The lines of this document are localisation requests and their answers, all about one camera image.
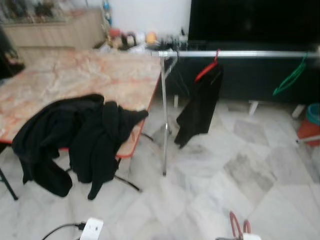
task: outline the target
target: red hanger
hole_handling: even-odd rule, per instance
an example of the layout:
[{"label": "red hanger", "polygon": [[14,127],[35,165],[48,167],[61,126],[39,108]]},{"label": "red hanger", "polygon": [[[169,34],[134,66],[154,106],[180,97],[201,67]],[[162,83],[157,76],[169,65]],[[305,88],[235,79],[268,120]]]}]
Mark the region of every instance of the red hanger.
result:
[{"label": "red hanger", "polygon": [[195,82],[198,82],[204,75],[206,75],[211,69],[213,69],[215,66],[218,65],[218,55],[219,55],[220,49],[216,51],[215,58],[213,60],[213,63],[210,63],[208,66],[206,66],[195,78]]}]

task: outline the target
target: black tv screen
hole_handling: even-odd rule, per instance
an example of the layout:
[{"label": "black tv screen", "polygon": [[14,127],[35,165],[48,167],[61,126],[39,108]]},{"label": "black tv screen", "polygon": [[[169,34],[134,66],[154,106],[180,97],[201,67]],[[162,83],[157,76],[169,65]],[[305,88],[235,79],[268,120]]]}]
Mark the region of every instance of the black tv screen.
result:
[{"label": "black tv screen", "polygon": [[320,0],[192,0],[189,40],[320,42]]}]

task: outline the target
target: clothes rack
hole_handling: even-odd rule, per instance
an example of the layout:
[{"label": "clothes rack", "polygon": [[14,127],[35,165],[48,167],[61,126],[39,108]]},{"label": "clothes rack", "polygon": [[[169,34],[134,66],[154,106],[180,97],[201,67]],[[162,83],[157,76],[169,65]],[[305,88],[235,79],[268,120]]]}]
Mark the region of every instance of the clothes rack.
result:
[{"label": "clothes rack", "polygon": [[[320,53],[316,51],[271,51],[271,50],[220,50],[219,58],[277,58],[277,59],[292,59],[303,58],[307,53],[308,59],[320,59]],[[153,51],[151,56],[160,57],[161,64],[161,87],[162,101],[164,112],[164,143],[163,143],[163,176],[167,175],[167,148],[168,148],[168,108],[166,94],[166,78],[175,67],[179,58],[214,58],[217,51]],[[165,69],[165,60],[167,58],[175,58],[169,68]]]}]

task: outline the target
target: black garment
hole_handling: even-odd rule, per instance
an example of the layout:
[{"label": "black garment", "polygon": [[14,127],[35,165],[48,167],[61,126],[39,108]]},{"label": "black garment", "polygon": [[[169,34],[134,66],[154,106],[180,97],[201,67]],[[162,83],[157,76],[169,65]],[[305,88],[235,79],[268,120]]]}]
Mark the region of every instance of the black garment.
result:
[{"label": "black garment", "polygon": [[[51,103],[29,119],[13,139],[13,151],[23,169],[23,183],[35,180],[51,193],[65,197],[72,180],[53,159],[59,156],[58,149],[69,148],[71,165],[79,180],[94,180],[91,191],[95,197],[102,183],[113,178],[119,146],[147,115],[147,111],[123,110],[115,102],[104,105],[104,97],[99,94]],[[122,138],[112,133],[119,133]],[[83,173],[92,179],[83,177]]]},{"label": "black garment", "polygon": [[218,64],[194,84],[194,95],[176,119],[180,129],[174,142],[180,148],[193,136],[208,133],[219,99],[223,72],[223,67]]},{"label": "black garment", "polygon": [[88,199],[94,199],[102,184],[114,178],[116,153],[134,126],[148,116],[146,110],[129,111],[107,102],[84,123],[70,148],[70,165],[82,183],[92,182]]}]

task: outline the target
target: red table edge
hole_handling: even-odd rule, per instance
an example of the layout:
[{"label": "red table edge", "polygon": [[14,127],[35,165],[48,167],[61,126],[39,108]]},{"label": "red table edge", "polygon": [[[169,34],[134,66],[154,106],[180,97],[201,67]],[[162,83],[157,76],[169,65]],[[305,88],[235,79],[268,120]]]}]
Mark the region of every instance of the red table edge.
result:
[{"label": "red table edge", "polygon": [[[158,77],[158,80],[156,81],[156,84],[155,84],[155,87],[154,87],[154,90],[153,90],[153,94],[151,96],[151,99],[150,99],[150,102],[149,102],[149,105],[148,105],[148,108],[147,108],[147,111],[149,112],[150,108],[151,108],[151,104],[152,104],[152,101],[154,99],[154,96],[155,96],[155,93],[156,93],[156,90],[157,90],[157,86],[160,82],[160,78],[161,78],[161,75]],[[142,132],[142,129],[144,128],[144,125],[145,125],[145,120],[142,121],[142,125],[141,125],[141,128],[140,128],[140,131],[139,131],[139,134],[137,136],[137,140],[133,146],[133,149],[132,149],[132,152],[130,154],[127,154],[127,155],[115,155],[117,158],[121,158],[121,159],[128,159],[128,158],[131,158],[134,153],[135,153],[135,150],[136,150],[136,147],[138,145],[138,141],[139,141],[139,138],[140,138],[140,135],[141,135],[141,132]],[[0,144],[12,144],[12,140],[6,140],[6,139],[1,139],[0,138]]]}]

